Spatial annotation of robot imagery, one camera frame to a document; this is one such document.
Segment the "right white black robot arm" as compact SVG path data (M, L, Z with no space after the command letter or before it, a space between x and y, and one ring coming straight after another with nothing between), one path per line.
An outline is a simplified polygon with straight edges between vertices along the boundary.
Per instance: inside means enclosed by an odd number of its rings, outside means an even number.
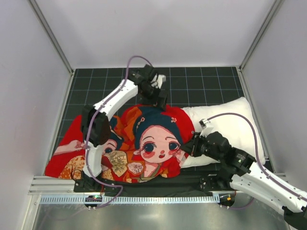
M196 133L180 148L190 156L207 156L219 162L217 175L206 180L211 188L244 192L281 214L293 228L307 228L307 193L258 164L252 155L232 147L220 133L206 137Z

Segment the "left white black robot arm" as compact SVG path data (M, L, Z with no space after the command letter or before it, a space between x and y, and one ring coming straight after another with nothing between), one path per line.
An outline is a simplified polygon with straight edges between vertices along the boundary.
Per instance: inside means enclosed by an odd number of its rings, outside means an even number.
M145 65L138 71L126 70L125 78L108 96L93 106L86 105L82 110L81 132L85 142L84 173L88 176L85 187L91 192L101 188L101 153L99 148L111 136L110 121L113 115L130 99L139 95L141 104L166 109L167 93L161 91L166 76L157 69Z

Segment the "red cartoon print pillowcase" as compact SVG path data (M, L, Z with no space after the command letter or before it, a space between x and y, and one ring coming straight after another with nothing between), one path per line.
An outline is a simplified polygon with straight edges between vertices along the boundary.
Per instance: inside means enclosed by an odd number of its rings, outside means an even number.
M45 174L80 179L85 171L85 142L77 116L46 166ZM157 176L176 177L188 154L180 146L192 139L194 126L179 107L135 105L110 121L111 135L100 148L103 179L142 183Z

